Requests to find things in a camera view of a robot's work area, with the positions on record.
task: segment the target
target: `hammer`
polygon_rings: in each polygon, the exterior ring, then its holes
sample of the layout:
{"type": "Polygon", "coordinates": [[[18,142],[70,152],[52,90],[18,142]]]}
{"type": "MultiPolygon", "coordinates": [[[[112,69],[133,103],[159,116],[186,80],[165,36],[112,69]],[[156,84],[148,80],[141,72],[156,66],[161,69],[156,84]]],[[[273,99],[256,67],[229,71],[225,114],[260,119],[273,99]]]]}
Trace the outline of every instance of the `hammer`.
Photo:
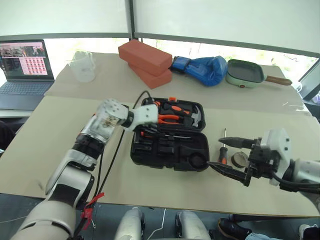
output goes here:
{"type": "Polygon", "coordinates": [[[195,105],[195,108],[196,108],[196,110],[197,110],[197,113],[192,113],[192,112],[189,111],[189,110],[185,110],[185,109],[183,109],[183,108],[181,108],[181,107],[179,107],[179,106],[170,105],[170,104],[167,104],[167,103],[165,103],[165,104],[163,105],[163,108],[164,108],[165,110],[172,110],[175,114],[177,114],[177,115],[179,115],[179,116],[184,116],[184,117],[187,116],[187,117],[193,118],[194,121],[193,121],[192,126],[194,126],[194,127],[198,127],[198,123],[199,123],[199,121],[201,121],[202,115],[201,115],[201,111],[200,111],[200,109],[198,108],[197,105],[195,105]]]}
{"type": "Polygon", "coordinates": [[[194,127],[198,127],[198,123],[199,121],[201,121],[201,111],[200,109],[197,107],[197,105],[195,105],[195,108],[197,110],[197,113],[192,113],[191,117],[194,119],[192,126],[194,127]]]}

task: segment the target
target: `laptop keyboard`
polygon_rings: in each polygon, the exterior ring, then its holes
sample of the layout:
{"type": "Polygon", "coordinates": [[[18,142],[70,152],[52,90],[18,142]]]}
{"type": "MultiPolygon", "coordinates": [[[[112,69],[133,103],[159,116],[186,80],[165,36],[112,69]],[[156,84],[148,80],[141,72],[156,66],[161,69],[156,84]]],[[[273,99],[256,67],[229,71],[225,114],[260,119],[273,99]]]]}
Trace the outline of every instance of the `laptop keyboard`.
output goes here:
{"type": "Polygon", "coordinates": [[[7,81],[0,87],[0,94],[19,94],[19,95],[43,95],[50,88],[52,82],[12,82],[7,81]]]}

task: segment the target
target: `screwdriver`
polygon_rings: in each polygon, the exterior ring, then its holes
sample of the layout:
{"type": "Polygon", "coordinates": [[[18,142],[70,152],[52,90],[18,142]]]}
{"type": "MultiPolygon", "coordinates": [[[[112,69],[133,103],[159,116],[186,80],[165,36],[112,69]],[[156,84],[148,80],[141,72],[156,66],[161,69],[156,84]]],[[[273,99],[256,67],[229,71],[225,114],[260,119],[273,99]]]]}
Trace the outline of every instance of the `screwdriver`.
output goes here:
{"type": "Polygon", "coordinates": [[[175,106],[175,105],[170,105],[168,103],[165,103],[163,105],[163,108],[165,110],[172,110],[175,114],[179,115],[179,116],[187,116],[187,117],[191,117],[192,112],[189,110],[185,110],[179,106],[175,106]]]}
{"type": "MultiPolygon", "coordinates": [[[[227,136],[227,129],[224,129],[224,137],[227,136]]],[[[220,148],[220,154],[219,154],[219,159],[218,162],[222,164],[227,164],[227,151],[228,148],[226,148],[226,145],[223,144],[223,146],[220,148]]]]}

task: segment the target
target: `white cable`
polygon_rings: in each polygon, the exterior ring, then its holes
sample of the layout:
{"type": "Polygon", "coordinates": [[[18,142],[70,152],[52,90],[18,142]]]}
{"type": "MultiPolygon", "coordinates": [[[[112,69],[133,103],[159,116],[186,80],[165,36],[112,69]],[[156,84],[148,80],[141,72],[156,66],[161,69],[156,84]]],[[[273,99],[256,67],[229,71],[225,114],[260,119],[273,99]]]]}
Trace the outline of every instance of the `white cable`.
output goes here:
{"type": "Polygon", "coordinates": [[[0,224],[5,224],[5,223],[13,222],[13,221],[15,221],[15,220],[24,219],[24,218],[26,218],[26,217],[28,217],[28,216],[21,216],[21,217],[18,217],[18,218],[16,218],[16,219],[12,219],[12,220],[8,220],[8,221],[0,221],[0,224]]]}
{"type": "Polygon", "coordinates": [[[163,212],[163,218],[162,218],[162,224],[161,224],[161,227],[160,227],[160,228],[158,228],[158,229],[156,229],[156,230],[154,230],[154,231],[151,233],[151,235],[147,238],[147,240],[149,240],[155,232],[157,232],[157,231],[159,231],[159,230],[162,230],[162,229],[164,228],[164,222],[165,222],[166,210],[167,210],[167,209],[165,208],[165,209],[164,209],[164,212],[163,212]]]}

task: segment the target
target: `floor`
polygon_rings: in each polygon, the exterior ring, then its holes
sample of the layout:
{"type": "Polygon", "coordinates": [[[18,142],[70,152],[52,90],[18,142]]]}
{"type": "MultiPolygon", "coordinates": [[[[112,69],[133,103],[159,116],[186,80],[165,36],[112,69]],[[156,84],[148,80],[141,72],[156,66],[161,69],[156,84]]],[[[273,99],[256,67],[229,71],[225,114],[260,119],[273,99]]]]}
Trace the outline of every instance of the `floor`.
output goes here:
{"type": "MultiPolygon", "coordinates": [[[[24,196],[0,194],[0,235],[1,240],[9,240],[22,224],[24,219],[18,219],[11,222],[1,223],[2,221],[13,220],[28,215],[34,206],[41,200],[24,196]]],[[[132,206],[116,205],[116,204],[100,204],[98,203],[94,209],[93,221],[96,228],[90,224],[87,230],[81,232],[85,240],[112,240],[118,224],[132,206]]],[[[160,228],[163,218],[163,208],[140,207],[145,215],[145,239],[153,230],[160,228]]],[[[156,232],[152,239],[158,238],[174,238],[175,232],[175,216],[179,210],[167,209],[165,213],[165,221],[163,230],[156,232]]],[[[228,218],[225,213],[200,212],[196,214],[202,220],[208,230],[214,231],[215,240],[224,240],[222,235],[216,230],[219,218],[228,218]]],[[[80,219],[80,212],[77,212],[77,219],[80,219]]],[[[298,239],[298,228],[301,224],[320,226],[320,218],[291,218],[267,221],[251,221],[241,222],[240,225],[252,229],[255,233],[268,235],[272,238],[283,240],[298,239]]]]}

